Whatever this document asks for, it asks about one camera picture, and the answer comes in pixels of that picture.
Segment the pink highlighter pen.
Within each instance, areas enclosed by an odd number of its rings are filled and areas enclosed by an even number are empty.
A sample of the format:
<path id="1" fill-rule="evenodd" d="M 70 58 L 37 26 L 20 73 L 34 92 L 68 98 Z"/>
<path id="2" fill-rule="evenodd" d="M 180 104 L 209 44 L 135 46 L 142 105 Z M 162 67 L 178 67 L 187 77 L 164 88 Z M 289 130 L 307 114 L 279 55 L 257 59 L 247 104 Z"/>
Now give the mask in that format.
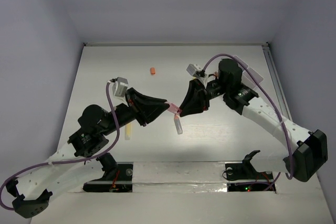
<path id="1" fill-rule="evenodd" d="M 179 115 L 181 113 L 181 109 L 174 103 L 166 102 L 166 104 L 169 105 L 167 109 L 169 112 L 176 114 L 176 115 Z"/>

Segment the yellow highlighter pen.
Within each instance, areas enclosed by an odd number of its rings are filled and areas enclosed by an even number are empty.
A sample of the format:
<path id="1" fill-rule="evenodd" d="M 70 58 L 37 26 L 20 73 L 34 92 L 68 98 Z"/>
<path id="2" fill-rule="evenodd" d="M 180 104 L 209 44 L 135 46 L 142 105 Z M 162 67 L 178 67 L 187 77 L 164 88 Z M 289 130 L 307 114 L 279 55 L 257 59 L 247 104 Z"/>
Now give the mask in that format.
<path id="1" fill-rule="evenodd" d="M 132 134 L 132 124 L 128 123 L 124 127 L 124 139 L 125 140 L 130 140 L 131 139 L 131 134 Z"/>

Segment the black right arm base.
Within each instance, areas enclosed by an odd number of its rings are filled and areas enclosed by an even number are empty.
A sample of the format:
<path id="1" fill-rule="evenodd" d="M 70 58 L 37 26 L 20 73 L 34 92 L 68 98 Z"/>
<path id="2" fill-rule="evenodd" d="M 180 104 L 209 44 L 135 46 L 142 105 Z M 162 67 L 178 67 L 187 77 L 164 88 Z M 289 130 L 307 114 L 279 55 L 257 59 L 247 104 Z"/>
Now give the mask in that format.
<path id="1" fill-rule="evenodd" d="M 250 163 L 259 152 L 260 150 L 252 151 L 241 162 L 225 164 L 222 177 L 228 181 L 228 192 L 276 191 L 275 185 L 268 188 L 274 181 L 273 174 L 257 172 Z"/>

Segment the grey orange-tip marker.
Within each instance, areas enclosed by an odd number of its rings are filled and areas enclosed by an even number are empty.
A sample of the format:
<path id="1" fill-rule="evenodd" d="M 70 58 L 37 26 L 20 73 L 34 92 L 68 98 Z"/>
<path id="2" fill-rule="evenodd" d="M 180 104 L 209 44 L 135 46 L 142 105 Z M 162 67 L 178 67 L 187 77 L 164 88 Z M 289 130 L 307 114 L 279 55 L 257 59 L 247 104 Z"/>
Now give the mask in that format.
<path id="1" fill-rule="evenodd" d="M 174 115 L 174 124 L 175 124 L 175 128 L 176 128 L 177 134 L 178 135 L 183 134 L 182 125 L 181 125 L 180 117 L 179 117 L 178 114 Z"/>

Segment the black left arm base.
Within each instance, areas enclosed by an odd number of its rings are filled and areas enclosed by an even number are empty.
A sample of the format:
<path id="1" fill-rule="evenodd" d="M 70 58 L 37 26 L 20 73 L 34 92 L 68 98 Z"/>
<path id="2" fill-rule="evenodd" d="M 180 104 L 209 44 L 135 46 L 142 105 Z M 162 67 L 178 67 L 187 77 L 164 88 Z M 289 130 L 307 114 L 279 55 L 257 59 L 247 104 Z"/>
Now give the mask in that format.
<path id="1" fill-rule="evenodd" d="M 101 178 L 86 182 L 87 193 L 131 193 L 133 191 L 133 163 L 117 163 L 112 155 L 104 154 L 96 159 L 102 167 Z"/>

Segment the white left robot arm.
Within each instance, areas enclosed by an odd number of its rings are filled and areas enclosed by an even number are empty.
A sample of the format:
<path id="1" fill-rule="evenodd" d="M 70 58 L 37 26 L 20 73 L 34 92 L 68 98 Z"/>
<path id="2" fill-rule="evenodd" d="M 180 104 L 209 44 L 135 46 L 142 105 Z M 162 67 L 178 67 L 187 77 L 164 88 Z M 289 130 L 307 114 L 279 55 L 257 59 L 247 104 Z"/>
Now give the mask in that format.
<path id="1" fill-rule="evenodd" d="M 95 179 L 113 179 L 118 164 L 110 154 L 120 129 L 132 121 L 147 126 L 170 105 L 165 99 L 142 95 L 133 88 L 125 103 L 107 111 L 99 105 L 86 107 L 79 118 L 80 129 L 45 162 L 28 167 L 6 179 L 1 190 L 14 197 L 12 206 L 1 206 L 29 219 L 44 211 L 58 195 Z"/>

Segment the aluminium rail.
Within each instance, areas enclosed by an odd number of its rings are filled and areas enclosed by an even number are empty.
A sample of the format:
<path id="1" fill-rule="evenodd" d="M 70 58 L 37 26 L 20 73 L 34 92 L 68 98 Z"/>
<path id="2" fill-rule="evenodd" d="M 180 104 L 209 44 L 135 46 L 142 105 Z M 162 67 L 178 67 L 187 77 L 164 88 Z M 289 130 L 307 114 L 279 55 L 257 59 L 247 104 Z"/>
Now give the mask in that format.
<path id="1" fill-rule="evenodd" d="M 281 112 L 286 118 L 292 119 L 270 48 L 268 45 L 263 45 L 262 49 L 275 88 L 275 93 L 279 102 Z"/>

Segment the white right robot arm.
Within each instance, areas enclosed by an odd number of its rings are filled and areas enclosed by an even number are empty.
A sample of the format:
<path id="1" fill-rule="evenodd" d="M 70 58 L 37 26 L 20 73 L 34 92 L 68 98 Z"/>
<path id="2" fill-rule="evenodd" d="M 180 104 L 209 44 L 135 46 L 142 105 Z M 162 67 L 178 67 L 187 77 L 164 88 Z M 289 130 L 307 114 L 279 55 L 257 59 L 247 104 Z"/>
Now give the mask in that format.
<path id="1" fill-rule="evenodd" d="M 222 59 L 212 81 L 205 70 L 195 64 L 187 67 L 193 79 L 180 105 L 181 117 L 207 111 L 210 101 L 221 96 L 231 110 L 259 125 L 287 149 L 288 154 L 280 160 L 281 172 L 307 182 L 326 163 L 327 136 L 321 130 L 311 132 L 293 123 L 279 112 L 272 100 L 265 102 L 252 86 L 245 85 L 243 74 L 251 76 L 252 73 L 239 59 Z"/>

